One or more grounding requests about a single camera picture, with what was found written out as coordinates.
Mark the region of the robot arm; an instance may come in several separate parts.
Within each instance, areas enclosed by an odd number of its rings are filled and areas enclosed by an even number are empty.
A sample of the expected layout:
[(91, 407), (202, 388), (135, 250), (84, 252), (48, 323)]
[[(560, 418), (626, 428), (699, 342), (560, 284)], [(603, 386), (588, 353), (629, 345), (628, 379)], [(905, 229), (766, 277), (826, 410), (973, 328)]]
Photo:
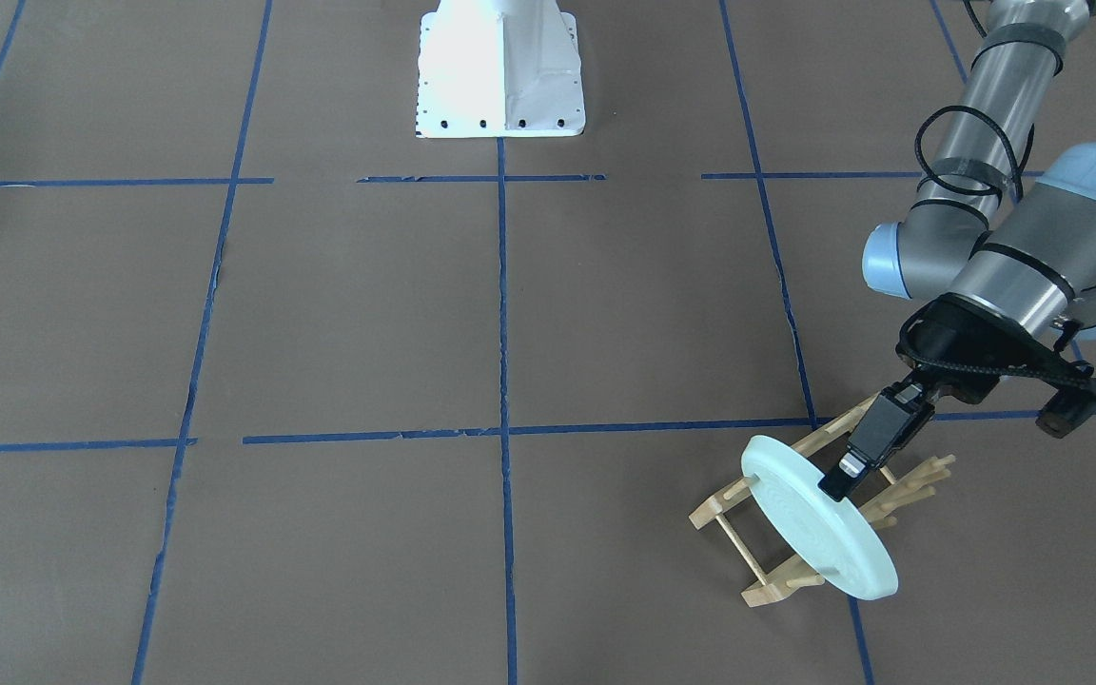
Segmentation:
[(1096, 142), (1058, 156), (1023, 182), (1035, 118), (1091, 22), (1091, 1), (993, 1), (963, 96), (901, 222), (867, 239), (861, 273), (875, 292), (920, 302), (900, 328), (907, 376), (884, 387), (852, 430), (847, 455), (819, 482), (830, 499), (907, 445), (944, 396), (974, 406), (1005, 377), (1054, 393), (1036, 423), (1054, 438), (1096, 412), (1091, 363), (1063, 356), (1096, 338)]

